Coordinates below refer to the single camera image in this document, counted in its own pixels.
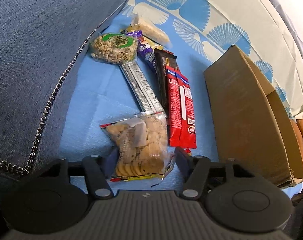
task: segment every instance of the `round snack package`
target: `round snack package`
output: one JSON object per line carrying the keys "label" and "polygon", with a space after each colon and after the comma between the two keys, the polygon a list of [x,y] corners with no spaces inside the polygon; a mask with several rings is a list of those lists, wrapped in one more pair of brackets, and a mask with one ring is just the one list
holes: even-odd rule
{"label": "round snack package", "polygon": [[138,41],[120,33],[104,33],[90,41],[91,56],[95,60],[114,64],[131,62],[137,57]]}
{"label": "round snack package", "polygon": [[108,125],[106,131],[120,152],[112,179],[164,178],[172,170],[165,114],[138,115]]}

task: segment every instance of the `silver chain trim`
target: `silver chain trim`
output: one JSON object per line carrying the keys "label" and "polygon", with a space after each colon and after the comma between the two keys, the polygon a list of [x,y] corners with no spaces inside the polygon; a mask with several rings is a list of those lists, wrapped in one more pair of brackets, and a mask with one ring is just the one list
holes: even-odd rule
{"label": "silver chain trim", "polygon": [[53,105],[53,102],[60,90],[60,88],[62,87],[62,84],[66,78],[66,76],[68,75],[69,71],[72,69],[72,67],[74,66],[79,54],[82,52],[82,50],[84,49],[84,47],[86,46],[87,42],[89,41],[89,39],[91,38],[91,36],[93,36],[93,34],[98,30],[98,28],[100,26],[102,26],[102,24],[108,20],[127,0],[125,0],[123,3],[121,3],[121,5],[119,5],[116,10],[109,15],[105,20],[103,20],[92,32],[91,34],[87,37],[87,39],[83,42],[83,44],[79,47],[75,57],[73,58],[73,60],[71,61],[71,63],[69,64],[68,68],[64,71],[63,75],[59,78],[58,83],[56,85],[56,87],[54,88],[53,93],[51,94],[49,100],[47,101],[47,105],[45,107],[45,110],[42,114],[41,117],[41,121],[38,125],[37,131],[36,131],[36,135],[35,135],[35,140],[33,142],[33,147],[31,148],[31,153],[29,154],[29,158],[27,161],[27,165],[25,165],[25,167],[21,167],[19,165],[13,165],[11,163],[7,163],[7,161],[2,160],[0,158],[0,170],[3,170],[5,172],[9,172],[18,176],[25,176],[28,175],[31,170],[33,169],[33,164],[35,161],[35,157],[38,151],[38,146],[42,137],[42,132],[43,129],[45,127],[45,123],[47,120],[47,117],[49,115],[49,112],[51,110],[51,107]]}

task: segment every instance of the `denim fabric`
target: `denim fabric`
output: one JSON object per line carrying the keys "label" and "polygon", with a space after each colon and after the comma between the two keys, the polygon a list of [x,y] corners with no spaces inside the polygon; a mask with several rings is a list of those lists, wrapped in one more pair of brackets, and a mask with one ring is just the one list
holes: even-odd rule
{"label": "denim fabric", "polygon": [[[58,79],[87,36],[123,1],[0,0],[2,160],[23,167],[27,164],[40,117]],[[39,146],[36,169],[57,156],[77,70],[86,51],[87,47],[55,99]],[[0,190],[14,182],[6,183],[9,177],[2,171],[0,176]]]}

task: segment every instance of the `red snack package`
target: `red snack package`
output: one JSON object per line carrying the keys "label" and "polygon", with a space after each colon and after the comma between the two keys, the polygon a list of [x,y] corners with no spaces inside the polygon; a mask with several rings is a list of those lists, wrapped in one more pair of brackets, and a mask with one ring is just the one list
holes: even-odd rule
{"label": "red snack package", "polygon": [[188,79],[166,66],[168,80],[169,145],[196,149],[194,106]]}
{"label": "red snack package", "polygon": [[179,71],[176,72],[177,81],[180,92],[181,106],[181,132],[179,138],[179,146],[182,148],[196,149],[196,127],[194,104],[191,96],[188,79]]}

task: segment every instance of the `green circular sticker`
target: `green circular sticker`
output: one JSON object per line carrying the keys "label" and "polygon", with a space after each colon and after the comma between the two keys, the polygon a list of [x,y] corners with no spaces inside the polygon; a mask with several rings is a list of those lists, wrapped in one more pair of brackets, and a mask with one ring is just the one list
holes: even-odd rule
{"label": "green circular sticker", "polygon": [[126,35],[110,33],[103,36],[102,41],[111,41],[116,47],[121,49],[132,45],[134,39]]}

